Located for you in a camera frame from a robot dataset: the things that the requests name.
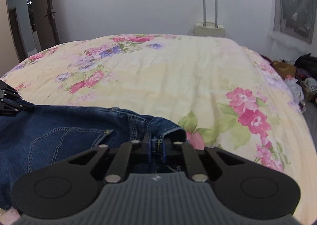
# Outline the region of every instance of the suitcase handle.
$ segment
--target suitcase handle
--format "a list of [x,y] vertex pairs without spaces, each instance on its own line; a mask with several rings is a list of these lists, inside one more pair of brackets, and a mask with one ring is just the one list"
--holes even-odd
[[[206,27],[206,0],[203,2],[203,27]],[[218,28],[218,0],[215,0],[215,28]]]

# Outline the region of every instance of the pile of clutter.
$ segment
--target pile of clutter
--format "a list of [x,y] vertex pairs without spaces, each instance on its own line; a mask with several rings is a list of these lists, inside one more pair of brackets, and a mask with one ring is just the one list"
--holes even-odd
[[272,61],[272,67],[289,87],[294,101],[301,109],[307,102],[317,106],[317,58],[311,54],[300,56],[294,64],[286,61]]

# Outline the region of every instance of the denim pants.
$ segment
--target denim pants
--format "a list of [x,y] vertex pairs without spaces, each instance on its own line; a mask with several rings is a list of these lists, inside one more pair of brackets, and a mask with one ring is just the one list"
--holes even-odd
[[99,144],[118,148],[142,140],[145,131],[152,141],[167,135],[186,140],[185,131],[167,119],[119,108],[34,105],[32,113],[0,117],[0,208],[11,206],[12,187],[22,175]]

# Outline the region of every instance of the door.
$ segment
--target door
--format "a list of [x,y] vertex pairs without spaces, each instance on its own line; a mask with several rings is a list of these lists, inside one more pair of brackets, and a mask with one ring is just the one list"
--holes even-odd
[[35,29],[40,41],[42,50],[60,44],[52,0],[32,0]]
[[18,53],[20,63],[25,60],[28,56],[25,52],[25,48],[20,33],[19,22],[16,15],[15,8],[9,9],[9,20],[11,25],[12,36],[15,44],[16,51]]

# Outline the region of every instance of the bedspread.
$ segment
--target bedspread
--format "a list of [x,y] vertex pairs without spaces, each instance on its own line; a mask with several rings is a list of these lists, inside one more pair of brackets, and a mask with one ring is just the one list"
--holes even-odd
[[215,145],[284,172],[317,219],[317,156],[292,94],[259,54],[224,38],[114,35],[65,43],[1,78],[35,104],[119,107],[162,116],[197,149]]

